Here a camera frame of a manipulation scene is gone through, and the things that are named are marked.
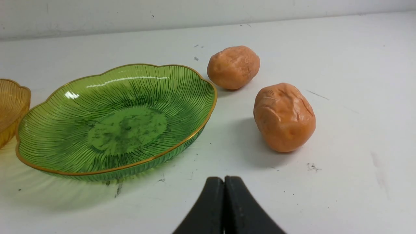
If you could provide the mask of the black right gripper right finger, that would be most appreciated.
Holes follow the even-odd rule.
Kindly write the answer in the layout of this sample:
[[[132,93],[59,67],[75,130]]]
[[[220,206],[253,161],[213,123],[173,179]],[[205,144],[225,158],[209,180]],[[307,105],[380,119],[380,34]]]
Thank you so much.
[[[285,234],[237,176],[225,177],[224,229],[226,234]]]

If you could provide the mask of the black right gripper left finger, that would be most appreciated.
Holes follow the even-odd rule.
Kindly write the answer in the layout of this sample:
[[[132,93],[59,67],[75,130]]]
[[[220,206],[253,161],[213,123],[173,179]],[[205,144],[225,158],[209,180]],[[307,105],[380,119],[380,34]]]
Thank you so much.
[[[222,234],[224,182],[208,177],[202,192],[174,234]]]

